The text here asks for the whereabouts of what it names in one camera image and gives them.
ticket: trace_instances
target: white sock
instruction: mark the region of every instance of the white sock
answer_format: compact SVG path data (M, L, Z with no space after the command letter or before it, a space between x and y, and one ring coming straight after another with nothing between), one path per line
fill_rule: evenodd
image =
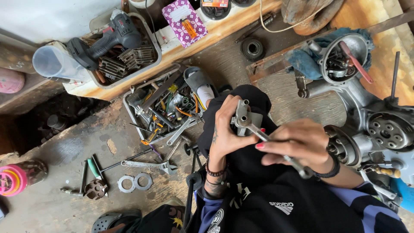
M204 107L206 106L206 102L209 99L214 99L213 89L210 87L210 84L204 84L197 89L198 97L200 101L203 103Z

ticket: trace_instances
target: clear plastic cup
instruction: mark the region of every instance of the clear plastic cup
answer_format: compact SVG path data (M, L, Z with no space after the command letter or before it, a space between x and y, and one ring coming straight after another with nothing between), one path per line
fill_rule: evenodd
M45 77L69 78L80 81L91 78L88 70L75 59L50 45L36 50L33 55L33 67L37 73Z

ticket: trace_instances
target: black bracelet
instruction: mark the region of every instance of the black bracelet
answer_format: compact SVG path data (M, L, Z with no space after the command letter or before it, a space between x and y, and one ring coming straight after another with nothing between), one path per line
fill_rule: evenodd
M211 175L212 177L219 177L219 176L222 176L222 175L224 174L224 172L226 171L226 168L227 168L228 164L226 164L225 168L224 168L222 171L219 171L219 172L211 172L211 171L208 169L208 162L209 162L209 158L210 158L210 156L209 156L209 157L207 157L207 161L206 161L206 172L207 172L207 174Z
M334 168L332 169L332 171L328 172L328 173L317 173L314 171L314 176L319 177L319 178L332 178L334 176L336 176L339 173L339 169L341 167L340 163L339 163L339 159L338 157L336 157L335 155L331 155L329 154L332 159L334 160Z
M208 181L207 176L206 176L206 181L209 182L212 185L219 185L219 184L223 185L223 184L225 184L227 182L227 173L226 173L226 178L223 181L221 181L220 183L218 183L218 184L211 183L210 181Z

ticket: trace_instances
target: hand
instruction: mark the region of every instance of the hand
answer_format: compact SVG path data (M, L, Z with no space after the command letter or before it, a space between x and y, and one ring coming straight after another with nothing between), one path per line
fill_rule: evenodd
M210 160L221 159L235 150L259 141L259 138L255 134L239 137L230 128L230 121L236 112L239 100L241 98L238 95L228 95L221 108L216 112L216 125L210 147Z
M318 173L330 172L333 159L326 151L329 142L323 126L311 119L300 119L280 126L269 135L275 141L263 142L256 149L267 152L263 165L282 163L290 165L281 155L297 158L304 165Z

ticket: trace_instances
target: white cable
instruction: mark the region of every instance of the white cable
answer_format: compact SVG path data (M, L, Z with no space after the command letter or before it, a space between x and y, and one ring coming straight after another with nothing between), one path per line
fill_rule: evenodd
M288 29L291 29L292 27L296 27L296 26L298 26L299 24L301 24L302 22L304 22L304 21L306 21L306 20L310 19L310 18L311 18L312 16L314 16L316 13L320 12L323 8L325 8L326 6L328 6L331 2L333 2L333 1L327 1L327 2L326 2L326 4L325 4L324 6L322 6L319 10L317 10L315 13L311 14L309 17L307 17L306 19L304 19L304 20L300 21L299 23L297 23L297 24L295 24L295 25L292 25L292 26L290 26L290 27L287 27L287 28L282 29L282 30L279 30L279 31L270 31L270 30L269 30L269 29L265 26L265 24L264 24L264 22L263 22L262 0L260 0L260 21L262 22L262 27L263 27L266 31L268 31L268 32L283 32L283 31L286 31L286 30L288 30Z

